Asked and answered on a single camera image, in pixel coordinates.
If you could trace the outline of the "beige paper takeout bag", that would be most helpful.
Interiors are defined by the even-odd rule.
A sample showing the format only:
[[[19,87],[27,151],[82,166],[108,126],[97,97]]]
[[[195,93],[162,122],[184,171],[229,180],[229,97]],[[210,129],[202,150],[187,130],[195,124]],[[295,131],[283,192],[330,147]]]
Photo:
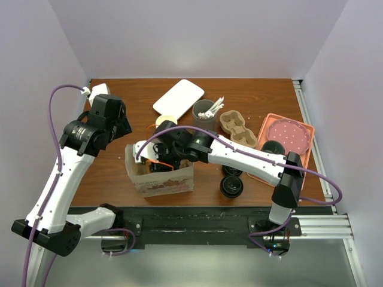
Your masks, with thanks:
[[[143,197],[162,196],[193,191],[194,167],[186,167],[173,172],[151,173],[147,175],[133,175],[132,167],[135,163],[133,145],[125,147],[125,166],[129,179]]]

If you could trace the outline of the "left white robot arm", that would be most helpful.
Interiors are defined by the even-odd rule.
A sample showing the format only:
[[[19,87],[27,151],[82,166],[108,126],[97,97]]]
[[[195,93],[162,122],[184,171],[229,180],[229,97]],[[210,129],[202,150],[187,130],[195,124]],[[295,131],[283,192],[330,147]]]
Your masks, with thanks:
[[[101,150],[131,133],[123,100],[109,94],[90,98],[91,108],[67,124],[59,141],[60,157],[38,202],[25,219],[14,221],[12,232],[62,257],[87,236],[123,230],[123,211],[102,204],[82,215],[69,207],[87,169]]]

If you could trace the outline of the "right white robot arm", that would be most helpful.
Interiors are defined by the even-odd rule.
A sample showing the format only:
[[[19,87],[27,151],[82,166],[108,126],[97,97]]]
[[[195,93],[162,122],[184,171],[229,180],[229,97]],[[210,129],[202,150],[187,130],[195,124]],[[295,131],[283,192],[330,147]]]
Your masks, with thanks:
[[[297,208],[305,177],[300,157],[262,152],[235,143],[216,132],[193,126],[163,122],[149,138],[159,140],[176,157],[232,167],[250,173],[274,187],[267,229],[279,235],[288,227],[288,218]]]

